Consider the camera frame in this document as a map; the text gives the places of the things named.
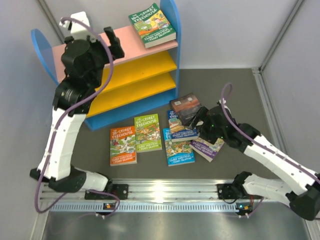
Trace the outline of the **green 104-storey treehouse book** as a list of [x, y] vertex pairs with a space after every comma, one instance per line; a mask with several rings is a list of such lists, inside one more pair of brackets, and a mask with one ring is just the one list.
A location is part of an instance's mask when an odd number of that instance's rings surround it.
[[175, 29], [155, 2], [128, 18], [146, 49], [176, 39]]

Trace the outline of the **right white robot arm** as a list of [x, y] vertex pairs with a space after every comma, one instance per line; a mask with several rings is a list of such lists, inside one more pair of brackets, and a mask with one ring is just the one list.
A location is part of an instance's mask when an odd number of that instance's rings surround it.
[[218, 104], [207, 109], [202, 106], [186, 126], [196, 128], [199, 136], [209, 143], [222, 139], [280, 178], [271, 180], [243, 171], [231, 185], [238, 198], [260, 196], [286, 205], [305, 220], [316, 219], [320, 212], [319, 173], [281, 152], [250, 124], [237, 123], [227, 107]]

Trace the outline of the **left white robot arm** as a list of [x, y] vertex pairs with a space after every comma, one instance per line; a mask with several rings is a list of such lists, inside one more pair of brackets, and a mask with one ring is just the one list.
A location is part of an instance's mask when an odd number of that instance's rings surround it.
[[112, 60], [125, 56], [120, 39], [109, 26], [104, 32], [110, 45], [89, 35], [67, 37], [61, 56], [65, 78], [57, 86], [52, 103], [52, 123], [44, 156], [30, 177], [58, 193], [95, 191], [103, 199], [113, 194], [113, 182], [107, 176], [75, 168], [71, 158], [82, 123], [89, 113], [96, 88], [103, 89], [103, 69]]

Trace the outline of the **dark two cities book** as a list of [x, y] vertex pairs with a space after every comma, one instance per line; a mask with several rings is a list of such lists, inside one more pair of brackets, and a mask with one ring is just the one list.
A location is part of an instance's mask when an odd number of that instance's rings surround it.
[[190, 128], [192, 119], [202, 107], [202, 104], [193, 93], [173, 99], [169, 104], [181, 121], [181, 124], [188, 128]]

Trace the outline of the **dark blue 91-storey book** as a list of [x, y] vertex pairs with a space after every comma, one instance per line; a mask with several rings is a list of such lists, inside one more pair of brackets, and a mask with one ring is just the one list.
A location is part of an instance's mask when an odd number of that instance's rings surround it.
[[173, 110], [167, 111], [167, 117], [172, 142], [192, 141], [198, 138], [197, 130], [183, 126], [178, 115]]

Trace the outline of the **purple 52-storey treehouse book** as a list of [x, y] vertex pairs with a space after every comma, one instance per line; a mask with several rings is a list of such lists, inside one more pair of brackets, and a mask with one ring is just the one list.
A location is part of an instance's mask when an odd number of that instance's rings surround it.
[[220, 138], [218, 138], [215, 143], [210, 143], [199, 137], [198, 139], [191, 141], [190, 147], [210, 163], [218, 154], [224, 143], [225, 142]]

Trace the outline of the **colourful wooden bookshelf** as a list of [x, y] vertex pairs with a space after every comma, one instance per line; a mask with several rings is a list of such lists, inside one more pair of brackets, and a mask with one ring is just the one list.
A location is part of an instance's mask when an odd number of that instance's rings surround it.
[[145, 48], [132, 25], [115, 29], [125, 57], [114, 62], [108, 86], [94, 99], [85, 123], [92, 131], [164, 106], [178, 96], [181, 21], [173, 0], [159, 7], [176, 40]]

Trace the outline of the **light blue 26-storey book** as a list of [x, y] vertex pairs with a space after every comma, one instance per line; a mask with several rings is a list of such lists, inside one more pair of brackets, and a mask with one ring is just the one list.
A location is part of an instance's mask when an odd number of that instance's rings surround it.
[[190, 141], [173, 142], [169, 128], [163, 129], [167, 164], [169, 167], [194, 163], [196, 161]]

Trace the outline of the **lime 65-storey treehouse book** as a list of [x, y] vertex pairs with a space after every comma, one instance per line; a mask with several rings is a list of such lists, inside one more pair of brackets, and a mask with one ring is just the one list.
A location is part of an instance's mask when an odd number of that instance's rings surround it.
[[162, 149], [159, 116], [157, 113], [134, 117], [135, 143], [138, 153]]

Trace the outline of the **orange 78-storey treehouse book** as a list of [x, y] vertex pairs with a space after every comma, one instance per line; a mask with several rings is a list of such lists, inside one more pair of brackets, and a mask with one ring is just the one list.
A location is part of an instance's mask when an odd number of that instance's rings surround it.
[[135, 126], [110, 130], [110, 166], [137, 163]]

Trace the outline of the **aluminium mounting rail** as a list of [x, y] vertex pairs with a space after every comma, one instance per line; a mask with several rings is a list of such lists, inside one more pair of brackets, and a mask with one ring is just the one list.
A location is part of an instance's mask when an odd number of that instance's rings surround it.
[[232, 179], [114, 179], [127, 184], [127, 202], [218, 202], [218, 184]]

